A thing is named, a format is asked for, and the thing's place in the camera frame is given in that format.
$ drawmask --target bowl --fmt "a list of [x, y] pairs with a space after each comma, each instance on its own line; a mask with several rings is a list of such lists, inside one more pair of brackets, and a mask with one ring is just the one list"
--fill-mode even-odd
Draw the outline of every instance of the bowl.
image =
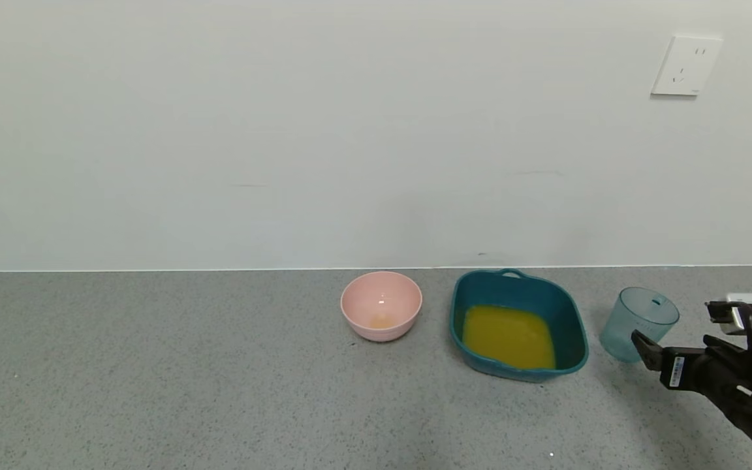
[[[550, 330], [556, 368], [518, 369], [469, 350], [463, 344], [463, 324], [466, 312], [473, 306], [509, 307], [539, 315]], [[570, 294], [549, 280], [528, 276], [519, 270], [478, 270], [463, 274], [454, 287], [450, 329], [465, 363], [498, 377], [543, 382], [576, 372], [588, 360], [585, 328]]]
[[341, 294], [341, 311], [347, 323], [371, 341], [391, 341], [408, 333], [422, 304], [420, 286], [392, 271], [356, 277]]

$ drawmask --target orange juice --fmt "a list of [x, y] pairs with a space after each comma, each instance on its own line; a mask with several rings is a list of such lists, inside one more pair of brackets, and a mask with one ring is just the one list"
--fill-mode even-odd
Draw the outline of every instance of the orange juice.
[[556, 368], [550, 329], [532, 312], [475, 305], [466, 312], [463, 344], [475, 354], [519, 369]]

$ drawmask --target electrical outlet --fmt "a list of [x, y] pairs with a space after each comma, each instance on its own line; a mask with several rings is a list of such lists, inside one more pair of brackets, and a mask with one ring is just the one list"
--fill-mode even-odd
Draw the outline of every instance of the electrical outlet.
[[695, 96], [701, 93], [724, 41], [685, 36], [672, 38], [651, 94]]

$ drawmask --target label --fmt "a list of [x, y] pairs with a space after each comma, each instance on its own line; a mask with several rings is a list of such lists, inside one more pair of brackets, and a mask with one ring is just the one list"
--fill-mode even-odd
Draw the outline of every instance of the label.
[[669, 386], [679, 386], [681, 374], [683, 374], [683, 356], [680, 355], [672, 363], [672, 377], [669, 379]]

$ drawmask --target clear teal cup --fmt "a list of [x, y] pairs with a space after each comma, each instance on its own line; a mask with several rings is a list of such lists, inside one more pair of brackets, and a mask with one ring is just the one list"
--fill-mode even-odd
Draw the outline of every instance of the clear teal cup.
[[632, 332], [640, 330], [658, 342], [679, 318], [678, 308], [662, 294], [642, 287], [627, 287], [617, 297], [599, 342], [618, 360], [636, 362], [640, 355], [632, 343]]

